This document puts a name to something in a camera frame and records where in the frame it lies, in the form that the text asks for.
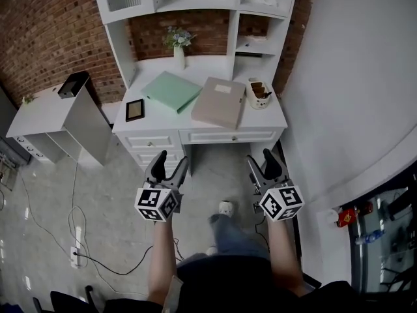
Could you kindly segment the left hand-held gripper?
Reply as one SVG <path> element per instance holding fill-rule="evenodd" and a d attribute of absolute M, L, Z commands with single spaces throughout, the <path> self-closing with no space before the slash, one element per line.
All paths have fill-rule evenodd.
<path fill-rule="evenodd" d="M 179 189 L 185 181 L 189 160 L 184 156 L 172 176 L 166 179 L 166 158 L 167 151 L 163 150 L 151 160 L 147 179 L 137 190 L 135 209 L 145 220 L 167 222 L 173 213 L 180 213 L 183 195 Z"/>

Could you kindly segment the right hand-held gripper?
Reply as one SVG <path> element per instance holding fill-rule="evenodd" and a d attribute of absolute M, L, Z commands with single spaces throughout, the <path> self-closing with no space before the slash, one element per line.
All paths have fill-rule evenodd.
<path fill-rule="evenodd" d="M 246 156 L 250 179 L 260 195 L 255 195 L 255 212 L 262 212 L 273 222 L 292 219 L 303 208 L 304 199 L 299 186 L 289 178 L 288 169 L 279 155 L 263 149 L 265 172 L 263 173 L 251 155 Z M 285 180 L 270 185 L 269 180 Z"/>

